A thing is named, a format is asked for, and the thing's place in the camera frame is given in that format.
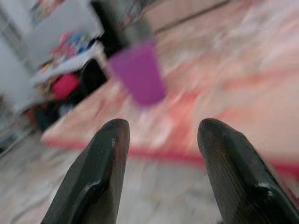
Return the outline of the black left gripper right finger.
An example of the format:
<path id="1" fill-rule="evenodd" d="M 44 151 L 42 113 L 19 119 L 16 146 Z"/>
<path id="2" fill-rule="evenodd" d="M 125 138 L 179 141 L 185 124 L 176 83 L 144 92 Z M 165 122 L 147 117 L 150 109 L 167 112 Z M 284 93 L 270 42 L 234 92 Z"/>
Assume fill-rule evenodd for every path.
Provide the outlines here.
<path id="1" fill-rule="evenodd" d="M 223 223 L 299 222 L 298 199 L 243 133 L 207 118 L 197 141 Z"/>

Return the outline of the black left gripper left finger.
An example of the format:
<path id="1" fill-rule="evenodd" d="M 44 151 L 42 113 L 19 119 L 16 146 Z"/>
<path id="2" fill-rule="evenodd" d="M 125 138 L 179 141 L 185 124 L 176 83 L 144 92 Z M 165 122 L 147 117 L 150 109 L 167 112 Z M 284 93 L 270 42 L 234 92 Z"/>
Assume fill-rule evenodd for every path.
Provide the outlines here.
<path id="1" fill-rule="evenodd" d="M 42 223 L 116 223 L 129 143 L 126 120 L 107 122 L 68 169 Z"/>

